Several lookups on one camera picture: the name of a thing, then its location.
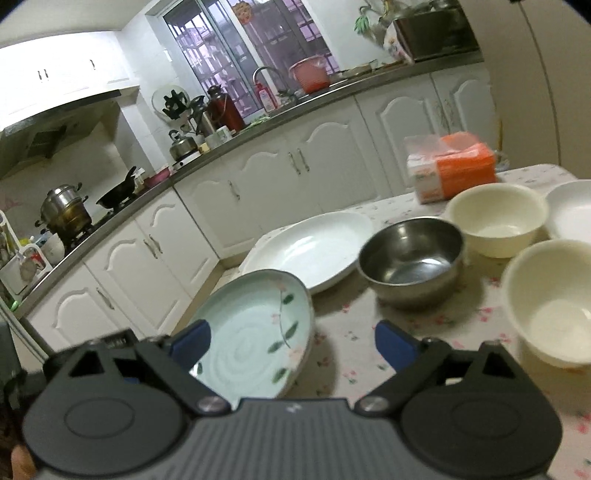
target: window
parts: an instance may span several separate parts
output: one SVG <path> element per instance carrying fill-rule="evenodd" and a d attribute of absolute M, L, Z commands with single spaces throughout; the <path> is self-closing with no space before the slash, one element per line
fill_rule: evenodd
<path fill-rule="evenodd" d="M 238 3 L 251 10 L 245 25 L 232 8 Z M 327 60 L 328 73 L 339 69 L 301 0 L 182 0 L 164 20 L 203 89 L 221 85 L 243 117 L 262 108 L 252 85 L 259 66 L 253 53 L 278 69 L 294 90 L 300 85 L 288 70 L 300 60 L 319 54 Z M 282 87 L 279 79 L 274 81 Z"/>
<path fill-rule="evenodd" d="M 242 116 L 261 109 L 250 85 L 257 65 L 217 2 L 202 9 L 194 0 L 183 0 L 164 20 L 205 91 L 221 85 Z"/>

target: white plate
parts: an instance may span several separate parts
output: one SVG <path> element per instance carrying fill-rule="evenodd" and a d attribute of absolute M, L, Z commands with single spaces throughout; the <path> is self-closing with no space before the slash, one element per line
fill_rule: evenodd
<path fill-rule="evenodd" d="M 277 270 L 238 277 L 193 316 L 212 331 L 209 350 L 190 373 L 236 409 L 241 398 L 275 398 L 305 363 L 314 331 L 310 294 Z"/>
<path fill-rule="evenodd" d="M 359 250 L 373 234 L 365 215 L 324 213 L 271 238 L 246 259 L 242 271 L 283 270 L 298 277 L 311 294 L 318 293 L 353 271 Z"/>

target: blue gripper pad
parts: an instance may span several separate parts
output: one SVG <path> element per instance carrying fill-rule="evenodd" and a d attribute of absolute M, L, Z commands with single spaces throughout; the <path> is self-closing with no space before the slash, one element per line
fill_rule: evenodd
<path fill-rule="evenodd" d="M 170 357 L 189 371 L 209 350 L 212 331 L 208 322 L 199 320 L 173 337 Z"/>
<path fill-rule="evenodd" d="M 375 347 L 390 366 L 400 372 L 412 365 L 419 355 L 420 342 L 387 320 L 375 328 Z"/>

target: tissue box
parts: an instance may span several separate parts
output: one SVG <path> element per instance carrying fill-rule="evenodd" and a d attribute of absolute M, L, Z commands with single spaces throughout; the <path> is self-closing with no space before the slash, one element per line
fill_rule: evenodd
<path fill-rule="evenodd" d="M 496 182 L 496 155 L 475 135 L 419 135 L 404 141 L 408 175 L 420 203 L 449 200 L 469 188 Z"/>

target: white kitchen cabinet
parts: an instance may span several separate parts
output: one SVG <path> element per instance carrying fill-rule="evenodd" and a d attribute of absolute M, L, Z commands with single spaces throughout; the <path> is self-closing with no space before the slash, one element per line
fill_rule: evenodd
<path fill-rule="evenodd" d="M 91 32 L 77 39 L 79 58 L 87 69 L 91 85 L 107 85 L 129 80 L 123 52 L 115 32 Z"/>
<path fill-rule="evenodd" d="M 28 42 L 0 48 L 0 65 L 0 117 L 35 105 L 46 95 L 48 79 Z"/>
<path fill-rule="evenodd" d="M 84 96 L 132 86 L 114 32 L 38 38 L 0 48 L 0 127 Z"/>
<path fill-rule="evenodd" d="M 446 135 L 443 108 L 429 75 L 413 77 L 356 96 L 394 194 L 411 187 L 404 138 Z"/>
<path fill-rule="evenodd" d="M 230 174 L 224 156 L 174 186 L 220 258 L 250 250 L 262 235 Z"/>
<path fill-rule="evenodd" d="M 431 74 L 451 132 L 471 132 L 497 148 L 498 123 L 491 79 L 483 63 Z"/>
<path fill-rule="evenodd" d="M 392 196 L 354 98 L 293 120 L 286 131 L 295 161 L 305 171 L 308 194 L 322 211 Z"/>
<path fill-rule="evenodd" d="M 57 351 L 126 328 L 140 338 L 155 333 L 133 324 L 83 264 L 53 288 L 27 319 Z"/>
<path fill-rule="evenodd" d="M 311 176 L 289 151 L 283 132 L 275 129 L 225 157 L 240 202 L 261 233 L 322 213 L 310 194 Z"/>
<path fill-rule="evenodd" d="M 85 264 L 132 322 L 154 332 L 170 333 L 191 303 L 156 244 L 134 221 L 104 240 Z"/>
<path fill-rule="evenodd" d="M 194 296 L 218 258 L 177 193 L 170 189 L 135 217 L 183 288 Z"/>

